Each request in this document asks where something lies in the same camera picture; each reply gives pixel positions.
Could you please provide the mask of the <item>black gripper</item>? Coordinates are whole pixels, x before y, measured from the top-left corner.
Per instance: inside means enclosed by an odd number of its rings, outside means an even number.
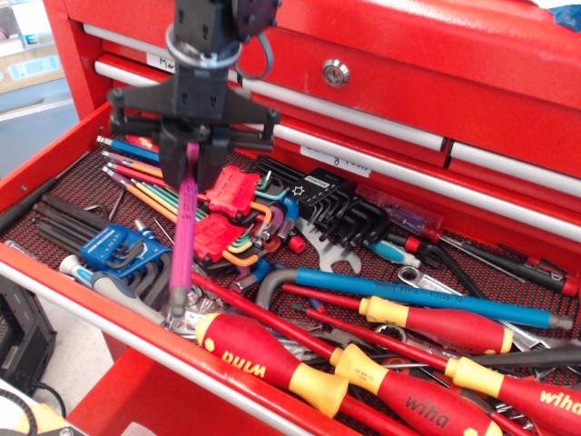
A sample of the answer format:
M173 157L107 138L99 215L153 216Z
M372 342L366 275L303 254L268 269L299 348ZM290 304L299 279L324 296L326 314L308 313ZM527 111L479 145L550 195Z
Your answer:
M227 85L226 69L178 67L168 80L145 87L114 88L112 129L148 136L159 146L164 181L179 188L188 162L188 143L200 144L197 184L212 188L236 147L269 151L281 121L274 109Z

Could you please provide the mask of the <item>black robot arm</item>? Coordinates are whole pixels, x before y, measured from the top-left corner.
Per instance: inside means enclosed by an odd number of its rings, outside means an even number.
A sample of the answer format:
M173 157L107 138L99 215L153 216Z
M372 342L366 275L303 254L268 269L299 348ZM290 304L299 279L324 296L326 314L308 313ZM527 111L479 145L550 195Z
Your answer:
M166 33L176 63L167 81L115 88L115 134L149 136L159 147L162 177L173 188L186 174L213 187L236 147L269 151L281 114L228 85L230 69L251 38L275 24L277 1L178 1Z

